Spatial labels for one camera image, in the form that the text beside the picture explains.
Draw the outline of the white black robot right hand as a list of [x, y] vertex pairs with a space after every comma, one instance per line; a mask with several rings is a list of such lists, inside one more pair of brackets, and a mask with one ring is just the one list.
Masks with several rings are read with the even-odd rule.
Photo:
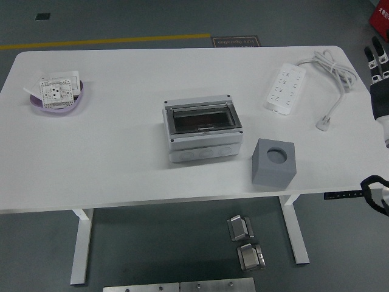
[[388, 148], [388, 54], [377, 36], [372, 37], [378, 60], [369, 46], [364, 48], [371, 73], [371, 107], [374, 119], [381, 124], [385, 146]]

